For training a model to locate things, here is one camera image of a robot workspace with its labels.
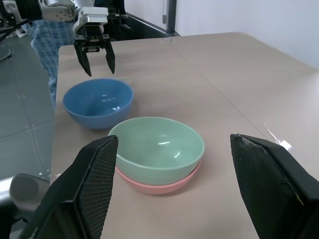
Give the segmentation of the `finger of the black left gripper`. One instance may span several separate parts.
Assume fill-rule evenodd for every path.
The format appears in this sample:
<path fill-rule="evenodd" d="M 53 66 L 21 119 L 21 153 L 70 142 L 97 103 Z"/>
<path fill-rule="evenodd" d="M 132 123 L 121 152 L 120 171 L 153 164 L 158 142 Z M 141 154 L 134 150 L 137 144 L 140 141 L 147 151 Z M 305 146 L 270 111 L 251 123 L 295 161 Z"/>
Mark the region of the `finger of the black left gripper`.
<path fill-rule="evenodd" d="M 115 72 L 115 54 L 114 54 L 112 45 L 110 42 L 104 42 L 102 48 L 106 50 L 106 61 L 107 61 L 107 64 L 108 64 L 111 72 L 114 74 L 114 72 Z"/>
<path fill-rule="evenodd" d="M 92 76 L 87 52 L 81 43 L 74 43 L 74 48 L 78 57 L 78 61 L 88 76 Z"/>

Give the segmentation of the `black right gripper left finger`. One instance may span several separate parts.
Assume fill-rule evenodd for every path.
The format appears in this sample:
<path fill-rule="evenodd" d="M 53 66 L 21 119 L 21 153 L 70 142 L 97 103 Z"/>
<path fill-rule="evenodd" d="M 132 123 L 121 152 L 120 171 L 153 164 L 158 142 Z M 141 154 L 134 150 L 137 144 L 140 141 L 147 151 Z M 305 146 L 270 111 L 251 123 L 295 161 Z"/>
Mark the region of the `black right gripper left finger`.
<path fill-rule="evenodd" d="M 112 196 L 118 139 L 81 148 L 51 184 L 18 239 L 100 239 Z"/>

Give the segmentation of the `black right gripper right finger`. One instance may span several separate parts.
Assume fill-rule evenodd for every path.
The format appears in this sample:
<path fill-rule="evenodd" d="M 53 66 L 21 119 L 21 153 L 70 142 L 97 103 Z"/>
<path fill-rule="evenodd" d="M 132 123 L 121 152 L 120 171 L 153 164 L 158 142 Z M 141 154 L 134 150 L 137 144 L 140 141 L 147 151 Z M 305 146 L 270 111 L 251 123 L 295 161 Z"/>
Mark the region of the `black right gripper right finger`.
<path fill-rule="evenodd" d="M 259 239 L 319 239 L 319 181 L 282 146 L 231 134 L 241 197 Z"/>

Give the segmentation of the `blue bowl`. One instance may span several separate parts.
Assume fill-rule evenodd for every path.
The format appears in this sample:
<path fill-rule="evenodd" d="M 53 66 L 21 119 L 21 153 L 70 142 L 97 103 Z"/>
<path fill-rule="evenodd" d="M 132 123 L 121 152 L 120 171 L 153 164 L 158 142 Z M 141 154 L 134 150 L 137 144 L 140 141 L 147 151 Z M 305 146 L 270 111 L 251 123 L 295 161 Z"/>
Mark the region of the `blue bowl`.
<path fill-rule="evenodd" d="M 63 97 L 64 108 L 79 125 L 90 129 L 112 128 L 130 114 L 134 92 L 125 82 L 100 78 L 79 83 Z"/>

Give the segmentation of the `green bowl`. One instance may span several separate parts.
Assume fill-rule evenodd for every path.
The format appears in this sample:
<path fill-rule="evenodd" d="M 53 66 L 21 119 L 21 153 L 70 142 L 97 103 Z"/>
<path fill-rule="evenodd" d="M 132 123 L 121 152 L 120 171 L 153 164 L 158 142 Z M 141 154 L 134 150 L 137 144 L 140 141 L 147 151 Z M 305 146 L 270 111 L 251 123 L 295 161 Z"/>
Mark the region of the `green bowl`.
<path fill-rule="evenodd" d="M 128 178 L 148 185 L 167 185 L 187 177 L 205 150 L 191 127 L 161 117 L 138 117 L 114 126 L 119 141 L 117 168 Z"/>

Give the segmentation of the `pink bowl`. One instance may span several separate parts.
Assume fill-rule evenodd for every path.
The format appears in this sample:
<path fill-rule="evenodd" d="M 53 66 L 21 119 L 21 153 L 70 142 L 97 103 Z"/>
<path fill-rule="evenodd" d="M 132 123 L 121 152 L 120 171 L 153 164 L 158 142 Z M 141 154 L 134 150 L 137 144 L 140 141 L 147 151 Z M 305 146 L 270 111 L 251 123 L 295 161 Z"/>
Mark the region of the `pink bowl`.
<path fill-rule="evenodd" d="M 119 176 L 133 189 L 144 194 L 163 195 L 163 194 L 174 192 L 182 188 L 184 185 L 186 185 L 191 180 L 191 178 L 195 175 L 195 173 L 198 171 L 201 163 L 202 163 L 202 159 L 199 161 L 198 165 L 194 168 L 194 170 L 188 176 L 186 176 L 185 178 L 175 183 L 171 183 L 167 185 L 148 185 L 148 184 L 139 183 L 127 177 L 117 167 L 115 167 L 115 170 L 119 174 Z"/>

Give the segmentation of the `black stand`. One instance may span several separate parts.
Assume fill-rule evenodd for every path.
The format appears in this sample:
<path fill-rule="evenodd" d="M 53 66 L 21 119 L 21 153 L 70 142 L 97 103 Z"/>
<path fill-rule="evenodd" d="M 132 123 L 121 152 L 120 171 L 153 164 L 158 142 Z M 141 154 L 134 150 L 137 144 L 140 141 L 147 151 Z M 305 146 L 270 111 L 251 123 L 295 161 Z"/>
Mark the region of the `black stand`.
<path fill-rule="evenodd" d="M 108 21 L 126 31 L 132 28 L 127 25 L 128 15 L 125 11 L 125 0 L 110 0 L 108 6 Z"/>

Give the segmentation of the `person in blue plaid trousers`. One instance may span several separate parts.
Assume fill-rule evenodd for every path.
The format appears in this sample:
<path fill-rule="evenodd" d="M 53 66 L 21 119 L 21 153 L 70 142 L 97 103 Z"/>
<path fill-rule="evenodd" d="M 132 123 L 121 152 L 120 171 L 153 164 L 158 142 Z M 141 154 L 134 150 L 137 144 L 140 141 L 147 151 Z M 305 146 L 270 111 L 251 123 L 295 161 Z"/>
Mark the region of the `person in blue plaid trousers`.
<path fill-rule="evenodd" d="M 36 20 L 30 26 L 31 46 L 49 76 L 48 87 L 52 106 L 56 104 L 59 49 L 73 45 L 73 23 Z"/>

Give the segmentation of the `silver robot body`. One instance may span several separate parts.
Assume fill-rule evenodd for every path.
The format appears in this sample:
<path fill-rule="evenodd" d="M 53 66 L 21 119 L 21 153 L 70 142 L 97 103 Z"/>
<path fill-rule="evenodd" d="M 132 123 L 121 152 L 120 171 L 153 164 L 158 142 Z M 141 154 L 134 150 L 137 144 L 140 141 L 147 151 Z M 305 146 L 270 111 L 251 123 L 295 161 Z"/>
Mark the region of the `silver robot body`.
<path fill-rule="evenodd" d="M 0 213 L 17 218 L 32 215 L 50 187 L 50 182 L 28 174 L 0 180 Z"/>

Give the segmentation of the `black chair base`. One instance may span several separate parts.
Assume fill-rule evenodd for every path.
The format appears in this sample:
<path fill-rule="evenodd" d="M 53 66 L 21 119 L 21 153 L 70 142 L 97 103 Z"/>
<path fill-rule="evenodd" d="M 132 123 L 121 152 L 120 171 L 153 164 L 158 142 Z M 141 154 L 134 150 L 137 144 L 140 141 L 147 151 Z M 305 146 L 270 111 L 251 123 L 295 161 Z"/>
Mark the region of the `black chair base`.
<path fill-rule="evenodd" d="M 11 57 L 11 50 L 5 41 L 0 42 L 0 62 Z"/>

